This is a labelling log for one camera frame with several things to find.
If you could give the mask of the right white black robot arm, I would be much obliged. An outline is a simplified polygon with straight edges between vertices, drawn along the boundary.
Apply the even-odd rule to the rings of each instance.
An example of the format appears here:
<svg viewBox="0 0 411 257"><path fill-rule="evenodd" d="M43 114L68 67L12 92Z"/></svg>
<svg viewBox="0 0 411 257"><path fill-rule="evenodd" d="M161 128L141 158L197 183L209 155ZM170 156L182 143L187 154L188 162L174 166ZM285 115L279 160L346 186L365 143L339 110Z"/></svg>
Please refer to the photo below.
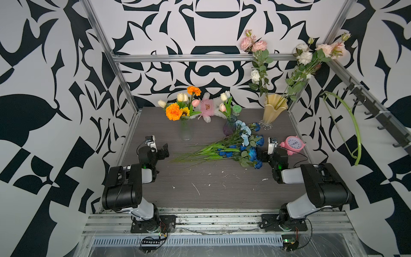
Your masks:
<svg viewBox="0 0 411 257"><path fill-rule="evenodd" d="M257 157L271 166L277 183L304 184L306 189L304 195L281 207L278 224L302 222L310 214L326 208L339 208L352 200L351 191L330 163L302 164L289 169L286 154L258 149Z"/></svg>

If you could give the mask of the blue rose low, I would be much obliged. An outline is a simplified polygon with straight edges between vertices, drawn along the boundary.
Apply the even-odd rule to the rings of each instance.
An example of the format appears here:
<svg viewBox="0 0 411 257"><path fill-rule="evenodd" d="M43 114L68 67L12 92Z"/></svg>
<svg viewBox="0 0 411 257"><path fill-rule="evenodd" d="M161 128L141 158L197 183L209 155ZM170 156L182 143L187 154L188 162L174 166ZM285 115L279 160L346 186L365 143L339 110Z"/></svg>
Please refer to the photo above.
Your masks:
<svg viewBox="0 0 411 257"><path fill-rule="evenodd" d="M240 165L244 168L246 167L253 167L254 169L260 169L262 168L262 162L257 160L257 161L240 161Z"/></svg>

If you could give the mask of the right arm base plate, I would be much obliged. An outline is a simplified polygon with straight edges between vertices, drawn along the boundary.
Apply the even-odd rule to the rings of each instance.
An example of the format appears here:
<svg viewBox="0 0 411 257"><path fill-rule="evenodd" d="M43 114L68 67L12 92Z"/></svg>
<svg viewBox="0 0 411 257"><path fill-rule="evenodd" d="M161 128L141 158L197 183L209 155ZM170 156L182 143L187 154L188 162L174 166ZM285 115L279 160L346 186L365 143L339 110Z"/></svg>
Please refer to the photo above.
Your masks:
<svg viewBox="0 0 411 257"><path fill-rule="evenodd" d="M266 232L304 232L308 230L306 220L303 218L293 219L287 215L281 217L280 214L263 214L261 215L261 219L259 227Z"/></svg>

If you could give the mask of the light blue carnation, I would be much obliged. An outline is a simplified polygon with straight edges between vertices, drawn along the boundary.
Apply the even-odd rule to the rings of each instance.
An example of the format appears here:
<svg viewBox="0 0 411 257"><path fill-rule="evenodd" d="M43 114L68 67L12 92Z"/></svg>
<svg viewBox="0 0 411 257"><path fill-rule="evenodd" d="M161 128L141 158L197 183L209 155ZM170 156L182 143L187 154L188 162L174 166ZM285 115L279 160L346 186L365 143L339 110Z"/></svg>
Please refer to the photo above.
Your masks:
<svg viewBox="0 0 411 257"><path fill-rule="evenodd" d="M236 130L240 131L242 134L246 134L248 136L252 134L251 129L246 125L246 123L238 120L236 121L235 125L236 125Z"/></svg>
<svg viewBox="0 0 411 257"><path fill-rule="evenodd" d="M251 136L251 134L247 134L246 132L245 133L242 133L241 134L241 139L243 140L243 142L241 143L241 145L243 146L243 147L248 147L249 146L249 138L250 138L250 136Z"/></svg>

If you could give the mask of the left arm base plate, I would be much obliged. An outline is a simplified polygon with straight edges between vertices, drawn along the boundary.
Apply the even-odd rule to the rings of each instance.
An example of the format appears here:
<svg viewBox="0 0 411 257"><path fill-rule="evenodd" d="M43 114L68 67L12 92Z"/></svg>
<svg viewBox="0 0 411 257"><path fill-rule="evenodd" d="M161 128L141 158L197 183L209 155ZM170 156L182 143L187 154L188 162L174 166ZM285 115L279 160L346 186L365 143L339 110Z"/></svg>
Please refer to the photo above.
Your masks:
<svg viewBox="0 0 411 257"><path fill-rule="evenodd" d="M154 216L150 220L138 220L132 217L131 233L166 233L172 231L176 227L175 215L160 215Z"/></svg>

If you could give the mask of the yellow wavy glass vase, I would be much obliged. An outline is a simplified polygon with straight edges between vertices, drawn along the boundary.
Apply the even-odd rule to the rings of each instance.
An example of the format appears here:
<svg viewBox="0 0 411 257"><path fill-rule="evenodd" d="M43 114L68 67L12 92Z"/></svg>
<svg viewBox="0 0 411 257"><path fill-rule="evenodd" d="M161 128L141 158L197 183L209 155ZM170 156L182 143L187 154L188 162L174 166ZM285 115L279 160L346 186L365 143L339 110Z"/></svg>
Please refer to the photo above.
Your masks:
<svg viewBox="0 0 411 257"><path fill-rule="evenodd" d="M279 94L269 94L264 101L264 115L259 122L264 130L272 128L273 122L283 112L288 110L287 99Z"/></svg>

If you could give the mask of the blue rose from sunflower bouquet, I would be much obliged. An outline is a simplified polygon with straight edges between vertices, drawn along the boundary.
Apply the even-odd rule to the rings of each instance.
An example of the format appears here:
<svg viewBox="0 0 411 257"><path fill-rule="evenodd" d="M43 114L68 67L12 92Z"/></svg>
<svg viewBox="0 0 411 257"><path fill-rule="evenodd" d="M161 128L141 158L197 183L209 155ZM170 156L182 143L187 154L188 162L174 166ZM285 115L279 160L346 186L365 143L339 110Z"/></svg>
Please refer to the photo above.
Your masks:
<svg viewBox="0 0 411 257"><path fill-rule="evenodd" d="M260 131L260 129L261 129L261 127L258 123L252 123L252 130L254 132L258 132L258 131Z"/></svg>

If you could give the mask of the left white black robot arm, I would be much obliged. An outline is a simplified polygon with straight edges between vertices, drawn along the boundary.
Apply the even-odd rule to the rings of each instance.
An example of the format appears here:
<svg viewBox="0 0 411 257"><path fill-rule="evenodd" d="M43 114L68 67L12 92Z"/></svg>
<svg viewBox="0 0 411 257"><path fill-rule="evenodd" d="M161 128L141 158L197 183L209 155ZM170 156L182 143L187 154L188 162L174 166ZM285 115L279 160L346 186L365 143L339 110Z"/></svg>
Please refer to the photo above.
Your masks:
<svg viewBox="0 0 411 257"><path fill-rule="evenodd" d="M144 146L137 153L137 164L110 168L102 206L107 211L130 214L136 224L145 226L147 230L156 230L161 222L158 209L143 197L142 186L156 181L159 173L157 162L170 156L168 144L160 149Z"/></svg>

